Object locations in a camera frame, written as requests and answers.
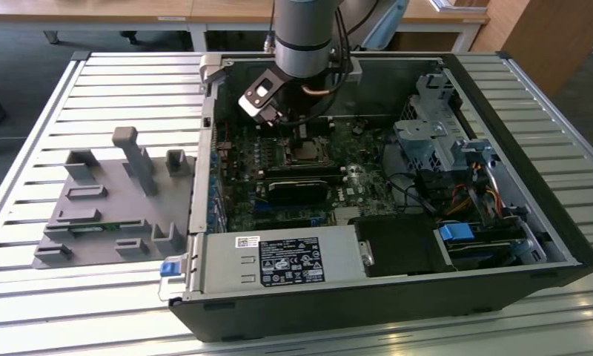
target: blue latch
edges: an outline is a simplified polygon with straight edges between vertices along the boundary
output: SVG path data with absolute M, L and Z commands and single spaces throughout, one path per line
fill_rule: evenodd
M 444 241 L 471 240 L 475 238 L 474 230 L 464 222 L 445 224 L 439 228 L 439 233 Z
M 180 275 L 180 261 L 165 261 L 160 265 L 160 277 L 175 277 Z

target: robotic arm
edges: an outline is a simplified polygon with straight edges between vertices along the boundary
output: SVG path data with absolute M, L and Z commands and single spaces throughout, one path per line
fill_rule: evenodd
M 381 49 L 391 41 L 407 0 L 275 1 L 275 66 L 247 89 L 239 105 L 260 123 L 296 126 L 333 105 L 352 71 L 351 46 Z M 353 24 L 349 30 L 345 20 Z M 335 29 L 337 51 L 331 50 Z

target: blue drive bracket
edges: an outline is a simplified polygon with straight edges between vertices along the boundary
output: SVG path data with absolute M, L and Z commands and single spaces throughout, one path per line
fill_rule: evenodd
M 439 234 L 444 241 L 474 240 L 475 234 L 471 226 L 464 223 L 445 224 L 439 228 Z

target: white sticker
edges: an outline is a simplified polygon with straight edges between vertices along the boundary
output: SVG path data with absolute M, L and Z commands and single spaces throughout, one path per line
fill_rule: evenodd
M 159 16 L 159 21 L 187 21 L 187 17 Z
M 257 247 L 259 239 L 260 239 L 259 236 L 237 236 L 236 237 L 236 248 Z

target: wooden desk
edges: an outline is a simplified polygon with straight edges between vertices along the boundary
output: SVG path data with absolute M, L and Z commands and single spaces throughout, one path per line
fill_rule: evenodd
M 189 31 L 196 51 L 207 51 L 211 30 L 267 30 L 272 0 L 193 0 Z M 479 13 L 440 13 L 428 0 L 409 0 L 399 32 L 460 33 L 453 51 L 467 51 L 488 17 Z
M 193 0 L 0 0 L 0 29 L 187 30 Z

